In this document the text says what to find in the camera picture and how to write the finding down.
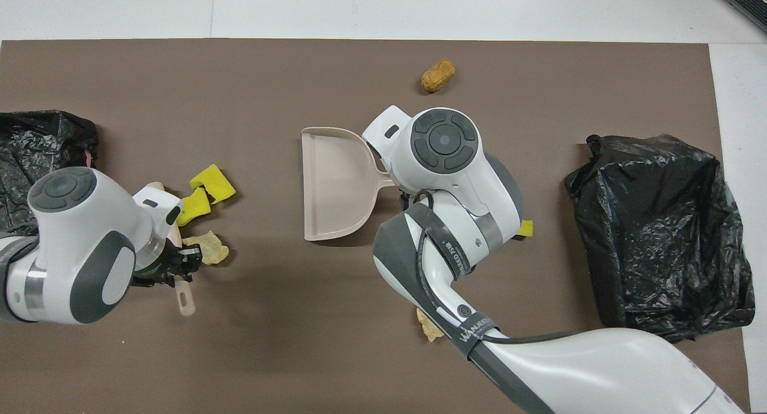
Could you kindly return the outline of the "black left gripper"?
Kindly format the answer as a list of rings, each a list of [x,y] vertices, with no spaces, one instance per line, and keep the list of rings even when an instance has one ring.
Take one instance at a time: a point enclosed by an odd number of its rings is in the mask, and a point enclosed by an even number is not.
[[[191,283],[194,280],[192,274],[199,270],[202,260],[203,251],[200,246],[165,246],[159,258],[132,274],[132,286],[151,288],[158,283],[175,288],[175,276]]]

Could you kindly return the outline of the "beige brush black bristles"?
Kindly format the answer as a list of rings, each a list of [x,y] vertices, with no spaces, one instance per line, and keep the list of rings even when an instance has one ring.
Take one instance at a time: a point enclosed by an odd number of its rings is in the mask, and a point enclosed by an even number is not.
[[[183,207],[183,201],[166,192],[165,195],[169,195],[174,206],[169,207],[169,214],[162,218],[162,222],[156,218],[156,215],[152,215],[153,228],[151,231],[151,239],[147,242],[146,247],[150,250],[151,255],[159,256],[161,251],[165,251],[165,242],[170,241],[171,244],[180,251],[183,257],[182,262],[186,264],[192,263],[194,259],[197,263],[202,262],[202,250],[199,244],[184,245],[183,239],[180,234],[180,228],[178,227],[176,220],[180,216],[181,208]],[[194,296],[192,296],[192,289],[190,288],[190,282],[183,276],[170,274],[173,277],[174,290],[176,293],[176,301],[180,314],[182,316],[191,316],[195,313]]]

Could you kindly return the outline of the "pale tan torn sponge piece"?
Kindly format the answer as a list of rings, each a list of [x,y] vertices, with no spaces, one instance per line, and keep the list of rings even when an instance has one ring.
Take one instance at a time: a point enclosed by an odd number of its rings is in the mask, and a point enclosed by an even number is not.
[[[427,338],[429,343],[438,340],[438,338],[444,337],[444,333],[439,327],[433,323],[432,319],[427,316],[419,308],[415,308],[416,319],[420,323],[424,337]]]
[[[208,231],[203,235],[182,238],[182,243],[186,246],[199,245],[202,251],[203,264],[206,265],[221,264],[230,255],[228,246],[222,244],[222,240],[213,231]]]

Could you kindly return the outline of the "beige plastic dustpan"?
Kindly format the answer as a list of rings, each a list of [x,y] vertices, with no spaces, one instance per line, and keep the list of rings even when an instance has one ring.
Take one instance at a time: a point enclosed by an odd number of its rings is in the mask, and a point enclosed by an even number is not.
[[[331,240],[359,230],[375,209],[379,190],[394,186],[359,135],[343,128],[301,131],[304,239]]]

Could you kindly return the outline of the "yellow sponge piece dark dot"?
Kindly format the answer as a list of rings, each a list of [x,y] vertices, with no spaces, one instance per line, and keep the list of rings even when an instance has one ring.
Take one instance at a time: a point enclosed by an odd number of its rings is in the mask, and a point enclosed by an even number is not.
[[[182,198],[181,205],[181,212],[176,218],[177,226],[188,225],[195,218],[211,212],[209,198],[203,187],[195,188],[191,195]]]

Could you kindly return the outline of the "notched yellow green sponge piece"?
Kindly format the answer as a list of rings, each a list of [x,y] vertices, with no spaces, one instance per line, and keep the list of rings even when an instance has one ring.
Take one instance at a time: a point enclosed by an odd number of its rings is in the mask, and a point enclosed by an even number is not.
[[[213,199],[213,204],[218,204],[228,198],[232,198],[237,190],[228,181],[218,165],[209,165],[196,176],[189,180],[192,189],[203,188]]]

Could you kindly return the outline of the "orange-brown sponge lump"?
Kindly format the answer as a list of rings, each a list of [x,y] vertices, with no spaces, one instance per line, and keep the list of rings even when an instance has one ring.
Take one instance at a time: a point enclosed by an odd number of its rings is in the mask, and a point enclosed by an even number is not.
[[[426,92],[437,92],[455,77],[455,65],[447,58],[441,59],[427,68],[420,78],[420,86]]]

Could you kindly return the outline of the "black bag bin pink mark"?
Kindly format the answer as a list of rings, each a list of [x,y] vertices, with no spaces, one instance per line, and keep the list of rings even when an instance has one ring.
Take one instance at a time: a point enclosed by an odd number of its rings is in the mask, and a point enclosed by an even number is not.
[[[0,232],[35,235],[32,185],[60,168],[92,166],[98,148],[98,128],[84,117],[56,109],[0,113]]]

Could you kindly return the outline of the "black bag-lined bin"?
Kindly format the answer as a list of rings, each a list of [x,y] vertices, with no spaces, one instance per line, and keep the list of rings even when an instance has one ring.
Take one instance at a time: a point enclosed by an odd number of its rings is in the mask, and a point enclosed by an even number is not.
[[[671,135],[591,135],[564,178],[606,327],[668,342],[756,315],[744,226],[721,162]]]

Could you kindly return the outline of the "brown table mat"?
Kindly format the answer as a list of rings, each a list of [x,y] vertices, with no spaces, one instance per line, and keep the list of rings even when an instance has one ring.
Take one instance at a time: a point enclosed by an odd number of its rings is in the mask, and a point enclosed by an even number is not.
[[[455,77],[420,86],[441,59]],[[453,107],[509,169],[535,234],[455,284],[510,337],[602,327],[567,174],[590,135],[673,135],[721,158],[706,44],[361,40],[4,41],[0,113],[98,125],[96,167],[181,196],[216,164],[237,193],[192,221],[230,250],[192,283],[131,288],[91,325],[0,323],[0,414],[521,414],[378,274],[399,212],[381,190],[358,231],[303,237],[301,130],[363,130],[397,105]]]

